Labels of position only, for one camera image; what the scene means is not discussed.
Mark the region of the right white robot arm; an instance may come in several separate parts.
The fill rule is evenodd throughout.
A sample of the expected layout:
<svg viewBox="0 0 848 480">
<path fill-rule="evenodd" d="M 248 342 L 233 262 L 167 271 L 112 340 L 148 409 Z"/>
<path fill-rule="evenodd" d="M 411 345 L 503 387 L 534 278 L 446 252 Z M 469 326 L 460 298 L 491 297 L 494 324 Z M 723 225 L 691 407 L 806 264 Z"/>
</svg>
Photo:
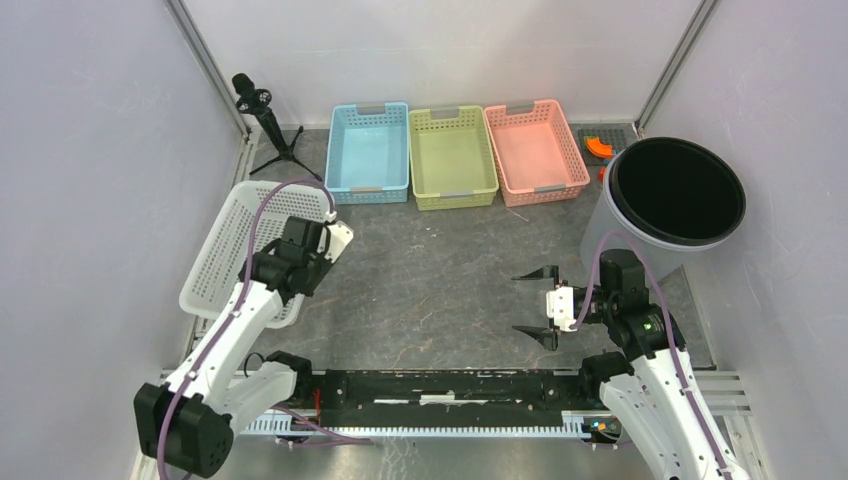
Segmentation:
<svg viewBox="0 0 848 480">
<path fill-rule="evenodd" d="M 650 299 L 651 276 L 636 253 L 602 252 L 585 287 L 569 285 L 555 265 L 526 277 L 554 283 L 543 295 L 547 326 L 520 329 L 546 349 L 582 323 L 606 327 L 618 349 L 582 361 L 578 396 L 613 414 L 655 478 L 749 478 L 704 399 L 673 316 Z"/>
</svg>

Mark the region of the large white perforated basket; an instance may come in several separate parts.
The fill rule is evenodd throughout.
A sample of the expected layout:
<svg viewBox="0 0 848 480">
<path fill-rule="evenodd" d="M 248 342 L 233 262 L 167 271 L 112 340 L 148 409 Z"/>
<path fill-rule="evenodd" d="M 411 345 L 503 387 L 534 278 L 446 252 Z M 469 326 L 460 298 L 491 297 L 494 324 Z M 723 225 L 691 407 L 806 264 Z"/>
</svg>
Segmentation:
<svg viewBox="0 0 848 480">
<path fill-rule="evenodd" d="M 211 320 L 221 314 L 234 293 L 249 239 L 258 251 L 281 237 L 288 217 L 325 222 L 335 213 L 332 195 L 305 181 L 283 188 L 260 210 L 277 185 L 250 180 L 233 187 L 182 288 L 179 304 L 183 311 Z"/>
</svg>

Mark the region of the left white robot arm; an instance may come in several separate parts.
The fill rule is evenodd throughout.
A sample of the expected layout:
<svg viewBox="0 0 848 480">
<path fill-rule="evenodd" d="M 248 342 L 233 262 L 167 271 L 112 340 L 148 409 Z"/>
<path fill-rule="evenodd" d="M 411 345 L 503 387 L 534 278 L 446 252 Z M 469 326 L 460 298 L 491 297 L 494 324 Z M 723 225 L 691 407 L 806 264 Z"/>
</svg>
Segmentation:
<svg viewBox="0 0 848 480">
<path fill-rule="evenodd" d="M 229 456 L 235 435 L 266 410 L 312 399 L 311 362 L 282 351 L 248 378 L 233 377 L 259 334 L 285 308 L 313 295 L 352 239 L 342 222 L 291 216 L 280 237 L 249 251 L 212 330 L 164 382 L 145 383 L 134 397 L 140 450 L 162 474 L 174 467 L 209 478 Z"/>
</svg>

